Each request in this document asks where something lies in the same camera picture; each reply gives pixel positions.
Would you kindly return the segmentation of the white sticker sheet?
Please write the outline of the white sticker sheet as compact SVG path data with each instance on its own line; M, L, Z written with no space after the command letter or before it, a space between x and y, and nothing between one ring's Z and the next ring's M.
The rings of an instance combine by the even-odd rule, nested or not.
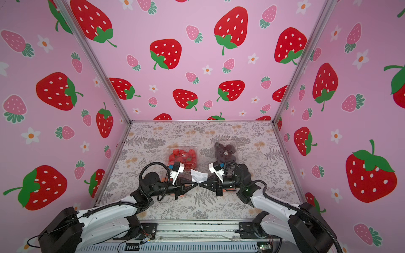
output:
M192 182L202 183L208 179L208 174L193 169L190 170L190 174L192 176Z

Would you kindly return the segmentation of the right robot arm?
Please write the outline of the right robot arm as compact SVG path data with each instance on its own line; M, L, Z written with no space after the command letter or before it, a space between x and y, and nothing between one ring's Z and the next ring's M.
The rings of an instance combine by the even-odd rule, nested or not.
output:
M199 186L216 193L235 190L239 200L261 212L250 222L240 222L236 231L242 239L289 241L302 253L327 253L335 248L343 251L337 236L320 212L310 203L293 205L267 194L267 184L252 180L245 164L235 162L209 165L211 176Z

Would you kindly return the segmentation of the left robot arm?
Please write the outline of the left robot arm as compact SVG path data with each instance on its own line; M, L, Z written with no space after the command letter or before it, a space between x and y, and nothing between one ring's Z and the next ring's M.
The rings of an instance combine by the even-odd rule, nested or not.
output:
M138 214L154 204L153 198L160 201L174 195L178 199L198 186L180 176L184 168L180 162L172 166L152 162L141 170L138 189L129 196L87 210L64 209L36 236L37 248L43 253L76 253L110 239L147 239L154 234L157 225L141 223Z

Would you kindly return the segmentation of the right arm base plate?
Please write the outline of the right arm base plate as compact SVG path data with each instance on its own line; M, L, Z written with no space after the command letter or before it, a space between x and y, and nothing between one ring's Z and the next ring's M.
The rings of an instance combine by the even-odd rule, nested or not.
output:
M235 233L240 234L241 239L280 239L278 236L267 234L262 228L261 222L268 215L268 212L262 211L252 221L240 222Z

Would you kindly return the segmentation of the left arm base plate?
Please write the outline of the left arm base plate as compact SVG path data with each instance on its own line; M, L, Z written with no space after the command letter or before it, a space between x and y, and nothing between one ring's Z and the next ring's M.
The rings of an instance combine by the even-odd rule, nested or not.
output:
M155 222L140 222L136 215L125 217L129 228L113 237L113 240L143 240L155 239L158 224Z

